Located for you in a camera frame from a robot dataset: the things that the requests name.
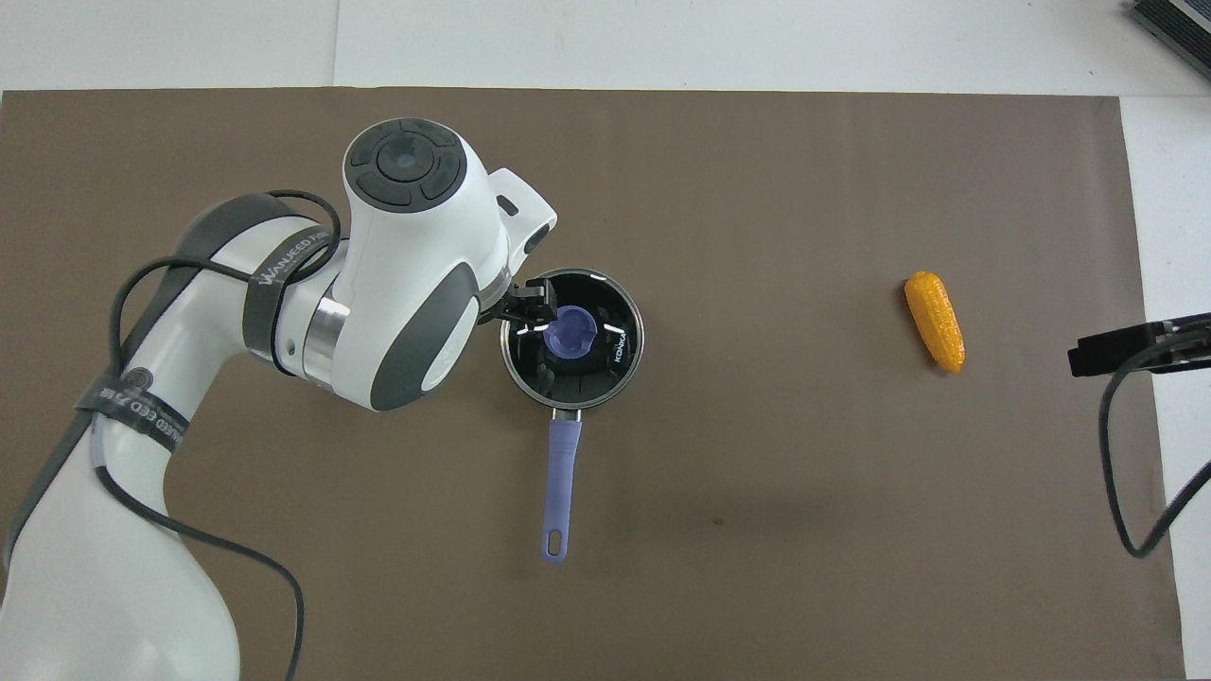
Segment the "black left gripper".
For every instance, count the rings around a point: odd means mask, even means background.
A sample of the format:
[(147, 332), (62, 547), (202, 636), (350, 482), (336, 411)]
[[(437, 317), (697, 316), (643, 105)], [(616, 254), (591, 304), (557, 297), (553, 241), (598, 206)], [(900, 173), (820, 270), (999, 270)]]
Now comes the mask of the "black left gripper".
[(550, 324), (557, 319), (558, 299), (553, 281), (536, 277), (524, 285), (510, 284), (493, 305), (480, 313), (477, 326), (500, 320), (510, 324)]

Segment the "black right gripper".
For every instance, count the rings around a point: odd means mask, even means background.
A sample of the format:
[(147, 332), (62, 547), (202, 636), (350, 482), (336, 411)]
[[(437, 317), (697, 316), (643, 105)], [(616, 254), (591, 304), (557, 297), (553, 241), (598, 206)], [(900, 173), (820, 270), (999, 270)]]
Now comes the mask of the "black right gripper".
[[(1169, 319), (1164, 324), (1137, 324), (1098, 334), (1081, 337), (1077, 348), (1068, 350), (1072, 376), (1115, 374), (1132, 357), (1150, 355), (1150, 362), (1136, 371), (1150, 374), (1178, 374), (1178, 372), (1210, 368), (1210, 313)], [(1183, 340), (1169, 354), (1157, 354), (1159, 338), (1169, 334), (1170, 340)]]

